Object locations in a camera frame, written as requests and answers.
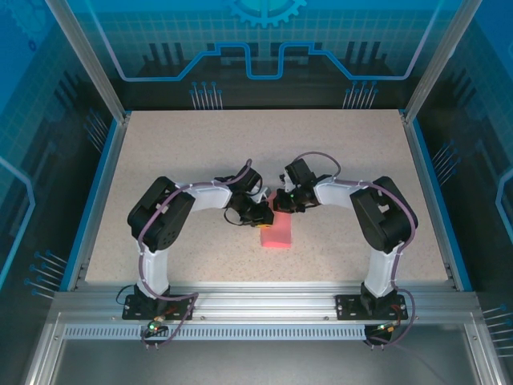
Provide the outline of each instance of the enclosure wall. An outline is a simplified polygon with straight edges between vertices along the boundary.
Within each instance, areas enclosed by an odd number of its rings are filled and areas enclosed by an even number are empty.
[[[460,0],[72,0],[126,109],[405,107]]]
[[[484,309],[513,306],[512,13],[511,2],[482,3],[418,114]]]
[[[112,117],[44,2],[0,2],[0,35],[0,383],[7,384],[24,378]]]

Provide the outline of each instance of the gear graphic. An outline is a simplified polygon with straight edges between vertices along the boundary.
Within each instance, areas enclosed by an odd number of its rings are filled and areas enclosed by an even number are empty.
[[[238,16],[241,22],[267,28],[269,24],[289,22],[291,15],[299,15],[299,7],[306,6],[306,0],[228,0],[227,5],[232,16]]]
[[[46,26],[46,8],[43,0],[3,0],[12,18],[30,40]]]

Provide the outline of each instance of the blue trim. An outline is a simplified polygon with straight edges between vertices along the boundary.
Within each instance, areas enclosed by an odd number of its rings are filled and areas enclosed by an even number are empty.
[[[87,8],[91,13],[91,17],[93,18],[93,22],[98,28],[98,32],[107,48],[107,52],[111,56],[112,62],[114,63],[115,69],[118,71],[119,77],[123,79],[125,82],[179,82],[181,81],[189,71],[194,68],[194,66],[204,57],[209,56],[221,56],[221,49],[227,47],[234,48],[243,48],[244,49],[244,58],[246,62],[246,75],[251,80],[278,80],[281,79],[284,72],[284,64],[285,64],[285,48],[287,47],[307,47],[309,55],[321,55],[325,56],[329,59],[333,65],[347,77],[349,80],[406,80],[410,77],[411,72],[414,69],[415,63],[426,43],[428,36],[430,35],[431,29],[433,28],[434,22],[438,17],[438,13],[440,12],[442,5],[445,0],[439,0],[437,7],[434,9],[434,12],[431,16],[431,19],[422,35],[422,38],[417,46],[417,49],[414,52],[414,55],[406,69],[406,73],[404,75],[353,75],[349,72],[347,68],[344,67],[340,60],[333,54],[332,51],[329,50],[318,50],[315,48],[315,42],[310,41],[297,41],[297,42],[285,42],[280,45],[278,50],[278,69],[275,75],[254,75],[252,73],[252,61],[251,61],[251,50],[247,43],[241,42],[222,42],[222,43],[214,43],[214,51],[201,51],[196,57],[191,60],[191,62],[178,74],[178,76],[156,76],[156,77],[128,77],[125,75],[119,60],[117,59],[114,49],[110,44],[105,31],[101,23],[99,22],[98,16],[93,9],[91,4],[91,0],[86,0]]]
[[[35,198],[34,189],[32,188],[32,182],[23,171],[18,170],[15,166],[9,163],[2,156],[0,156],[0,166],[5,167],[7,171],[12,173],[16,179],[18,179],[25,185],[26,194],[29,197],[29,207],[25,212],[22,224],[19,226],[18,232],[16,233],[16,238],[14,239],[13,244],[10,247],[9,254],[7,254],[7,259],[3,264],[2,270],[0,271],[0,290],[2,290],[3,284],[7,278],[7,273],[9,273],[9,269],[12,266],[14,257],[16,256],[16,252],[18,251],[19,244],[22,242],[23,235],[25,235],[26,227],[29,225],[30,218],[32,217],[32,213],[34,212]]]
[[[89,191],[89,196],[87,197],[86,207],[84,207],[83,210],[82,219],[80,220],[79,229],[77,230],[77,235],[75,236],[75,241],[73,242],[73,247],[71,248],[70,258],[68,259],[66,270],[64,271],[64,276],[63,280],[61,281],[59,291],[67,291],[67,287],[69,286],[70,281],[72,279],[73,270],[75,269],[75,264],[77,263],[77,259],[79,257],[79,250],[83,241],[84,233],[86,231],[87,222],[89,221],[89,216],[91,215],[93,203],[95,202],[96,195],[98,193],[99,181],[100,179],[102,179],[103,170],[105,169],[105,164],[107,163],[107,157],[109,151],[111,150],[112,140],[114,138],[117,125],[118,122],[115,119],[113,119],[111,128],[109,129],[107,140],[105,141],[105,145],[103,146],[102,156],[99,158],[95,179],[93,180],[91,190]]]
[[[499,179],[499,187],[497,188],[497,195],[495,196],[495,206],[497,207],[497,211],[499,211],[500,219],[503,220],[507,235],[511,243],[513,243],[513,227],[503,206],[504,186],[511,178],[513,178],[513,168],[507,170]]]
[[[430,182],[433,185],[434,198],[438,204],[438,207],[440,208],[440,213],[442,214],[442,221],[446,228],[447,237],[449,238],[449,245],[454,255],[454,261],[456,262],[456,268],[458,269],[458,276],[463,286],[462,289],[465,291],[472,291],[471,280],[468,278],[467,268],[465,267],[465,262],[463,261],[462,252],[459,249],[458,241],[456,240],[456,234],[454,234],[454,229],[450,223],[449,213],[447,212],[446,203],[442,196],[442,190],[440,189],[440,185],[436,179],[436,174],[434,173],[430,154],[427,151],[426,141],[422,135],[422,131],[420,129],[420,125],[418,124],[417,118],[414,119],[413,126],[415,135],[418,139],[418,144],[420,146],[420,151],[422,152],[422,156],[426,162]]]

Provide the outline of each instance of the black bracket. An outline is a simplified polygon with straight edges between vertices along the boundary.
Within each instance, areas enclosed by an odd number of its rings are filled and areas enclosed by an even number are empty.
[[[143,320],[151,321],[158,316],[165,316],[166,320],[181,320],[188,307],[192,303],[192,299],[184,299],[182,301],[164,301],[162,299],[153,299],[144,295],[137,285],[134,286],[134,294],[130,294],[125,298],[122,319],[126,320]],[[169,295],[169,289],[162,294],[164,297],[181,297],[182,295]],[[191,310],[187,320],[192,319]]]
[[[392,305],[399,306],[396,312]],[[363,306],[360,294],[347,294],[335,296],[335,309],[338,321],[394,321],[408,319],[408,309],[404,296],[395,294],[381,302],[372,314]]]

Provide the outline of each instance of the black mounting plate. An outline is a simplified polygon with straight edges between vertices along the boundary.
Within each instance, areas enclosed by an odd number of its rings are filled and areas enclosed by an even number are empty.
[[[391,308],[392,305],[404,307],[401,310],[401,320],[408,319],[408,309],[404,296],[394,295],[389,301],[382,303],[382,311],[376,312],[369,316],[365,307],[360,302],[360,294],[352,295],[336,295],[335,310],[337,311],[338,321],[394,321],[398,319],[397,313]]]
[[[181,295],[169,295],[168,297],[181,297]],[[182,301],[169,301],[166,304],[166,308],[164,313],[166,313],[166,320],[181,320],[184,317],[185,312],[187,311],[188,306],[191,304],[192,299],[184,299]],[[189,316],[187,316],[187,320],[192,319],[191,310]],[[123,308],[123,314],[121,316],[122,319],[126,320],[147,320],[151,321],[153,318],[162,315],[155,314],[155,311],[149,309],[148,306],[145,306],[145,302],[141,300],[140,297],[130,294],[125,298],[125,305]]]

